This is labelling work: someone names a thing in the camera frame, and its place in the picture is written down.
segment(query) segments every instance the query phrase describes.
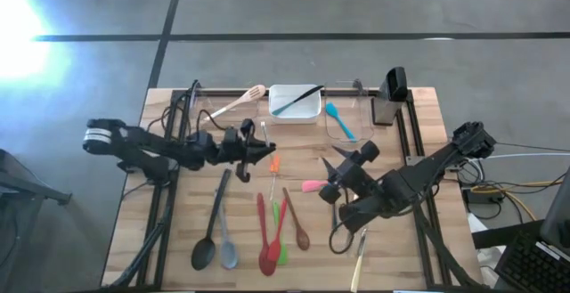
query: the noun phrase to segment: wooden table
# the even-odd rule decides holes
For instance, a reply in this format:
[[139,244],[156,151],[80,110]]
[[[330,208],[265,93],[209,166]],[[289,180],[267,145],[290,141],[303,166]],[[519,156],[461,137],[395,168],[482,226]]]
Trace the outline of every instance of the wooden table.
[[[447,141],[436,90],[426,87],[412,88],[412,91],[424,147],[426,153],[431,154],[444,146]],[[151,89],[149,91],[142,113],[141,126],[146,127],[151,120],[160,117],[162,110],[169,103],[171,93],[172,89]],[[347,124],[353,125],[351,120],[357,116],[348,115],[353,110],[351,109],[353,103],[348,99],[343,100],[337,97],[335,104],[339,108],[339,113],[344,114]],[[235,116],[233,120],[238,120],[239,111],[232,116]],[[404,119],[408,126],[408,138],[413,141],[406,115]],[[191,252],[194,244],[206,233],[214,202],[214,190],[218,187],[224,165],[216,167],[206,165],[199,172],[182,169],[168,244],[163,290],[350,289],[356,263],[354,254],[358,246],[358,237],[354,240],[355,244],[349,254],[334,255],[331,253],[328,247],[331,228],[330,206],[321,200],[316,192],[301,192],[302,181],[326,178],[321,157],[328,159],[333,165],[339,164],[342,160],[330,147],[332,143],[338,143],[331,140],[326,133],[324,114],[319,117],[316,125],[278,126],[274,125],[268,117],[267,104],[263,100],[259,105],[259,116],[255,119],[258,127],[256,136],[259,139],[263,139],[258,125],[261,120],[267,123],[270,139],[277,143],[277,153],[281,156],[281,171],[275,186],[274,199],[281,202],[283,199],[281,188],[286,187],[289,190],[300,222],[311,239],[311,247],[308,251],[298,248],[293,220],[288,213],[283,225],[283,240],[289,249],[289,263],[278,266],[271,277],[266,277],[259,271],[257,258],[261,248],[261,233],[256,206],[258,192],[262,192],[265,196],[269,241],[272,240],[275,232],[273,211],[268,199],[271,176],[268,169],[269,159],[266,158],[257,163],[255,167],[250,166],[249,172],[252,174],[250,183],[242,183],[236,176],[233,176],[225,191],[224,208],[229,233],[237,245],[240,256],[237,268],[225,270],[220,265],[221,232],[219,222],[216,222],[213,234],[218,249],[216,256],[206,269],[195,271],[191,267]],[[153,126],[151,131],[159,135],[164,134],[160,124]],[[218,137],[221,135],[221,132],[217,132],[211,126],[208,131]],[[388,169],[403,165],[396,124],[390,127],[375,127],[371,140],[378,145],[381,153],[373,163],[364,165],[370,175],[380,177]],[[350,144],[344,146],[349,149],[354,148]],[[126,191],[141,182],[143,182],[142,175],[130,175],[126,182]],[[117,279],[140,249],[151,194],[151,187],[142,188],[131,193],[122,202],[103,284]],[[469,275],[476,281],[481,281],[476,251],[457,184],[441,183],[441,190],[436,196],[436,204],[445,244]],[[391,219],[376,218],[370,222],[369,226],[359,289],[424,289],[413,217],[408,215]],[[434,272],[438,278],[436,253],[433,249],[430,253]],[[154,274],[155,265],[152,258],[153,256],[150,262],[150,278]]]

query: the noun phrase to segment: white container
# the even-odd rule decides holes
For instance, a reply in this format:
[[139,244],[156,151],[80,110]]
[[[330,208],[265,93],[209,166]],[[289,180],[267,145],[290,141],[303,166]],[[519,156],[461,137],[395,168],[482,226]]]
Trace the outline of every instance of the white container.
[[275,124],[313,124],[321,114],[321,93],[314,92],[305,99],[298,101],[279,116],[273,112],[293,102],[316,85],[272,85],[269,87],[269,113]]

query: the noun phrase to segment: black floor line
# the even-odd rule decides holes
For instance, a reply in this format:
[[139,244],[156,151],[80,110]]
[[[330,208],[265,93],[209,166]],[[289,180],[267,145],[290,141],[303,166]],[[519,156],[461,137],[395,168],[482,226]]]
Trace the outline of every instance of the black floor line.
[[[172,29],[174,15],[169,19]],[[387,40],[513,40],[570,39],[570,31],[558,32],[487,32],[487,33],[282,33],[282,34],[163,34],[163,35],[43,35],[37,42],[155,42],[157,58],[167,49],[167,42],[275,42],[275,41],[387,41]]]
[[162,29],[162,35],[160,36],[159,48],[157,49],[157,54],[154,57],[154,62],[152,64],[151,77],[149,78],[149,84],[147,89],[156,88],[159,84],[160,70],[162,69],[162,63],[164,62],[164,57],[167,53],[168,37],[172,31],[172,25],[175,22],[176,8],[178,7],[179,0],[170,0],[170,5],[168,6],[167,18],[164,21],[164,28]]
[[487,33],[296,33],[296,34],[186,34],[171,35],[178,42],[253,41],[341,41],[341,40],[509,40],[570,39],[566,32],[487,32]]

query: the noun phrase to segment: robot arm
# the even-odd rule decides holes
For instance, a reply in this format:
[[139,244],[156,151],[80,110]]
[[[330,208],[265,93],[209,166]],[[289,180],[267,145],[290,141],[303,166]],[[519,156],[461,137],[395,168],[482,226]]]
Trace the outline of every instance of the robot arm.
[[[83,149],[94,155],[113,155],[121,159],[118,163],[121,169],[129,173],[133,167],[138,167],[156,184],[168,181],[169,159],[195,171],[206,162],[216,165],[239,161],[236,175],[246,183],[249,182],[248,164],[255,165],[275,151],[274,143],[266,147],[254,134],[253,120],[245,119],[239,131],[228,127],[219,145],[205,130],[190,134],[184,141],[169,141],[139,126],[127,126],[118,119],[91,119],[87,122]],[[158,156],[153,157],[145,151]]]
[[372,162],[379,155],[373,142],[364,144],[361,152],[335,148],[346,159],[337,168],[323,159],[329,185],[319,195],[330,204],[340,197],[339,188],[348,188],[358,195],[358,199],[338,209],[344,226],[354,233],[376,216],[390,218],[411,212],[402,211],[420,204],[430,187],[444,177],[448,166],[463,165],[467,158],[486,158],[495,143],[482,123],[466,123],[453,132],[451,143],[433,155],[414,166],[390,170],[377,180],[362,169],[365,161]]

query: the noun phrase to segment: concrete floor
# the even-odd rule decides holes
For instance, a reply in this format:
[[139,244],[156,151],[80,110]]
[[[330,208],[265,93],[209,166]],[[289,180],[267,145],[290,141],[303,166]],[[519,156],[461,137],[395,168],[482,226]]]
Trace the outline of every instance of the concrete floor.
[[[0,148],[54,188],[13,270],[11,292],[96,288],[125,175],[116,161],[81,149],[89,118],[141,114],[158,42],[22,44],[27,34],[160,34],[170,0],[2,0],[12,23],[0,47]],[[570,0],[180,0],[172,32],[570,31]],[[568,39],[170,43],[159,87],[323,83],[378,85],[396,65],[409,85],[437,88],[450,133],[484,121],[502,142],[568,148]],[[496,154],[536,152],[498,146]],[[570,158],[490,159],[495,181],[549,180]],[[522,197],[544,216],[555,189]],[[481,215],[493,208],[474,207]],[[485,222],[517,223],[512,207]]]

